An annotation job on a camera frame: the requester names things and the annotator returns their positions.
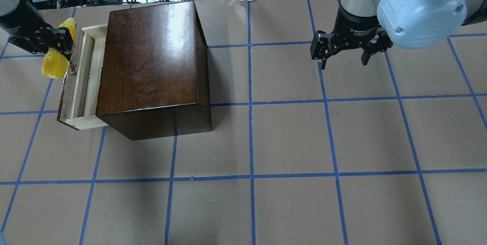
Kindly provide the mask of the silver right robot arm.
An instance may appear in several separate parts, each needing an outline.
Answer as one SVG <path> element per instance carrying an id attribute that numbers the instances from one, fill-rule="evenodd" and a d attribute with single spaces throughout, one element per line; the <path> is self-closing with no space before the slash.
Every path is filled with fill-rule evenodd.
<path id="1" fill-rule="evenodd" d="M 486 0 L 336 0 L 331 33 L 317 30 L 310 56 L 321 61 L 341 51 L 362 49 L 370 57 L 393 46 L 421 49 L 452 35 L 463 25 L 486 21 Z"/>

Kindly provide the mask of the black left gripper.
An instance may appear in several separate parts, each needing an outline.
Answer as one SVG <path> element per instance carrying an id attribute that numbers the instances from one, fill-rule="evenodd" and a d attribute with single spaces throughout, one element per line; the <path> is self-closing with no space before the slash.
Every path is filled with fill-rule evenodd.
<path id="1" fill-rule="evenodd" d="M 8 41 L 31 54 L 45 54 L 54 50 L 71 61 L 74 40 L 66 27 L 52 28 L 29 3 L 20 3 L 8 13 L 1 13 L 1 28 L 9 35 Z M 37 39 L 36 32 L 45 29 L 46 44 Z"/>

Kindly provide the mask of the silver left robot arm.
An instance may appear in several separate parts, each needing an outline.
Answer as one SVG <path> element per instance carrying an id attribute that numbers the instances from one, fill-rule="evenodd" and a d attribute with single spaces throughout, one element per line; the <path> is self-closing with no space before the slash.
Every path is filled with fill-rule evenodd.
<path id="1" fill-rule="evenodd" d="M 31 54 L 47 54 L 54 49 L 71 60 L 75 36 L 66 26 L 54 28 L 44 21 L 31 0 L 0 0 L 0 25 L 8 41 Z"/>

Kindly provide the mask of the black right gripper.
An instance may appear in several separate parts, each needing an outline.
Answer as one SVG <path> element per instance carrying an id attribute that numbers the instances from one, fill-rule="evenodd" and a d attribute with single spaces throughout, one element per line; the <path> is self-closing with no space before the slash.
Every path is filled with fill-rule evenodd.
<path id="1" fill-rule="evenodd" d="M 379 24 L 372 0 L 336 1 L 339 9 L 332 32 L 314 32 L 310 46 L 310 56 L 321 61 L 321 70 L 325 69 L 330 53 L 362 48 L 361 62 L 367 66 L 376 53 L 393 47 L 387 32 Z"/>

